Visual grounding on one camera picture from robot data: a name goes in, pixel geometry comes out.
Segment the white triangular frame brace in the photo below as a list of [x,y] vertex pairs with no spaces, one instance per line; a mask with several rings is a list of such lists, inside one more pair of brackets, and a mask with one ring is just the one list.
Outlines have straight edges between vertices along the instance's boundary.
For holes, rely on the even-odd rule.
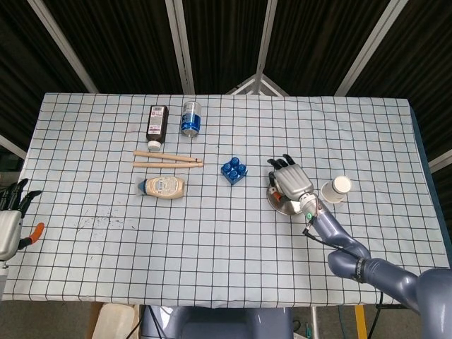
[[256,75],[253,75],[234,86],[227,92],[228,95],[263,95],[287,97],[289,94],[284,91],[277,83],[272,81],[265,74],[262,75],[260,81],[256,80]]

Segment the white plastic container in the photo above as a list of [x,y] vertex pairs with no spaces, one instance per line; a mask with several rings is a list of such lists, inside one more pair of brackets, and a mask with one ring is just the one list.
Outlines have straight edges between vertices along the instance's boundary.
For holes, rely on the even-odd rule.
[[138,339],[141,307],[130,304],[103,304],[91,339]]

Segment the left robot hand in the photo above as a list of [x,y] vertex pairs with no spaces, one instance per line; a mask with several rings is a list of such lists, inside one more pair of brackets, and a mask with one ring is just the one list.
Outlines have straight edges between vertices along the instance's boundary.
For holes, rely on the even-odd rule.
[[39,222],[29,236],[20,236],[32,200],[42,193],[40,190],[29,191],[22,198],[28,181],[28,178],[24,178],[0,191],[0,262],[3,263],[12,259],[17,251],[37,242],[44,232],[45,224]]

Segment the brown medicine bottle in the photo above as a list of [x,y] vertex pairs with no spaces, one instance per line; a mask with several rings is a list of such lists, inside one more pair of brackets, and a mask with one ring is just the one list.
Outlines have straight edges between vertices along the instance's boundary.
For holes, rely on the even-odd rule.
[[148,150],[159,151],[166,139],[169,109],[166,105],[153,105],[150,107],[146,139]]

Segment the white paper cup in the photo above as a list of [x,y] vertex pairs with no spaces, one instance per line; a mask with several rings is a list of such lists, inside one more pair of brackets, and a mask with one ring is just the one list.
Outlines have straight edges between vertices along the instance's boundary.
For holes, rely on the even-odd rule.
[[329,203],[336,204],[344,200],[351,191],[352,182],[344,175],[337,176],[335,179],[326,182],[321,187],[323,199]]

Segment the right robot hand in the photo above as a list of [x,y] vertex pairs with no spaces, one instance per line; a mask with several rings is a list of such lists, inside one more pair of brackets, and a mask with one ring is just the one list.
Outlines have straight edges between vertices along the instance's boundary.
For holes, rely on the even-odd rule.
[[314,192],[314,185],[302,169],[290,155],[283,154],[283,159],[268,159],[273,167],[268,173],[270,186],[291,201],[299,201],[305,194]]

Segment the checkered grid tablecloth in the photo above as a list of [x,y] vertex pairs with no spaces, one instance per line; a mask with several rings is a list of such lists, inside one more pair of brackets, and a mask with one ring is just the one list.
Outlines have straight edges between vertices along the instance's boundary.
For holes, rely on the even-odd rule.
[[[374,258],[415,275],[447,266],[419,134],[405,99],[199,95],[201,130],[180,133],[183,95],[48,93],[22,176],[32,202],[23,235],[41,240],[9,262],[5,300],[165,306],[371,304],[377,291],[335,276],[303,216],[266,198],[268,159],[291,155],[319,190],[345,175],[331,212]],[[169,109],[165,142],[148,150],[150,107]],[[231,185],[220,168],[247,166]],[[134,162],[202,162],[158,169]],[[137,178],[178,177],[181,198],[136,193]]]

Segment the blue soda can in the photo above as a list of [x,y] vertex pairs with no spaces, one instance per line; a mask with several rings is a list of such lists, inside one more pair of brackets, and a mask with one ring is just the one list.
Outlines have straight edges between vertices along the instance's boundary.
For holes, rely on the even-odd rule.
[[201,105],[195,101],[184,103],[182,107],[181,132],[188,137],[198,135],[201,127]]

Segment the blue building block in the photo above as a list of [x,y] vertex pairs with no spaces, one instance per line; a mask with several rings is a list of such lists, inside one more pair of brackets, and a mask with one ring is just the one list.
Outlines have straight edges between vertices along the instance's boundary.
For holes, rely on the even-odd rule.
[[231,185],[235,185],[247,175],[247,166],[238,157],[232,157],[222,165],[220,171]]

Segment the grey robot torso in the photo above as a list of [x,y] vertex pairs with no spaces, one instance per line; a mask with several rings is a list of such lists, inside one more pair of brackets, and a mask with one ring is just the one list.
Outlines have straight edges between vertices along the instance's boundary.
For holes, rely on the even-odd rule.
[[145,310],[141,339],[293,339],[291,308],[158,307]]

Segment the white aluminium frame beam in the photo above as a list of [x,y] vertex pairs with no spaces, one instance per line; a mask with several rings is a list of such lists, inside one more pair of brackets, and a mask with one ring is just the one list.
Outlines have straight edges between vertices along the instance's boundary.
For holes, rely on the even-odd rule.
[[267,0],[266,15],[263,22],[261,44],[258,53],[256,81],[259,81],[262,78],[263,70],[266,65],[277,5],[278,0]]
[[348,94],[408,2],[409,0],[390,0],[388,2],[344,79],[338,86],[335,96],[345,97]]
[[8,140],[6,137],[0,134],[0,146],[17,155],[21,159],[26,159],[27,152],[17,146],[15,143]]
[[99,93],[94,81],[43,0],[27,0],[27,2],[88,92]]
[[435,173],[449,165],[452,165],[452,149],[430,161],[429,169],[431,173]]
[[165,0],[174,53],[177,60],[182,90],[185,95],[196,93],[191,67],[189,41],[186,32],[182,0]]

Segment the plain wooden drumstick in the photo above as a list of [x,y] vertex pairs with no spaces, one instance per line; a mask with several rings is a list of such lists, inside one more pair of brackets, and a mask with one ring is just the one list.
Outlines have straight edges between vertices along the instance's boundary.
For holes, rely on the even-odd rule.
[[158,169],[177,169],[177,168],[195,168],[203,167],[202,162],[184,162],[184,163],[168,163],[168,162],[134,162],[133,167],[137,168],[158,168]]

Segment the round steel plate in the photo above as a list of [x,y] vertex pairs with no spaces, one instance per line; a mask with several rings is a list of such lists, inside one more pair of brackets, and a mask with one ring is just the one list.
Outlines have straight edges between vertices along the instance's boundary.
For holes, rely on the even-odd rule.
[[302,213],[302,197],[313,192],[314,190],[311,187],[292,189],[269,185],[266,196],[270,206],[277,212],[283,215],[297,215]]

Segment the beige sauce squeeze bottle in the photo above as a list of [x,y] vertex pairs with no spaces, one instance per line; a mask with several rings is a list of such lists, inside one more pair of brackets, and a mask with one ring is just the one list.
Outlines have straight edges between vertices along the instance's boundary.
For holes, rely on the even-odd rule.
[[149,179],[137,178],[136,193],[162,199],[181,198],[185,192],[185,181],[178,177],[161,176]]

